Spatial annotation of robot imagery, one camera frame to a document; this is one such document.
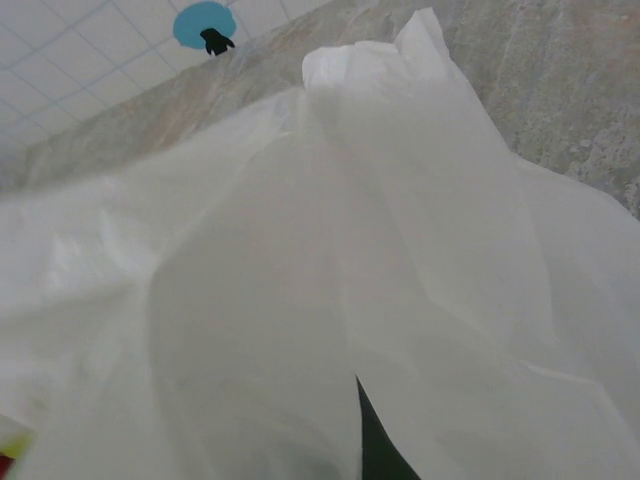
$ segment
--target plastic bag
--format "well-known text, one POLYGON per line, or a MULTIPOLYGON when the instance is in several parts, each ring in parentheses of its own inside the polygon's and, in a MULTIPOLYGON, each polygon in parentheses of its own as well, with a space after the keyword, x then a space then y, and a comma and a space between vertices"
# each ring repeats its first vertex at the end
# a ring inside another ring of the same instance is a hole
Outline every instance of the plastic bag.
POLYGON ((0 205, 17 478, 356 479, 356 375, 421 478, 639 478, 640 224, 508 151, 431 10, 303 72, 0 205))

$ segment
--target translucent plastic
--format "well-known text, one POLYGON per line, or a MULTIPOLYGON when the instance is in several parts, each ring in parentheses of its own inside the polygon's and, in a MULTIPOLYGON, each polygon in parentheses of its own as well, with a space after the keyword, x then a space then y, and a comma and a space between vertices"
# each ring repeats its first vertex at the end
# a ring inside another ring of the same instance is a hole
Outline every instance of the translucent plastic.
POLYGON ((355 480, 356 375, 421 478, 640 478, 640 224, 509 152, 431 10, 303 72, 0 204, 17 478, 355 480))

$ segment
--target ceiling tile grid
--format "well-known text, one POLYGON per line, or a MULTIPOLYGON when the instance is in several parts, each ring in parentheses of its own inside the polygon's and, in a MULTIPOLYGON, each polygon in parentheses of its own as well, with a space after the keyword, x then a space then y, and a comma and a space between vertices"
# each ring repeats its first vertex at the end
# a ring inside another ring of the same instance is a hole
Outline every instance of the ceiling tile grid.
MULTIPOLYGON (((207 61, 173 36, 178 14, 202 1, 0 0, 0 163, 207 61)), ((217 3, 241 45, 329 1, 217 3)))

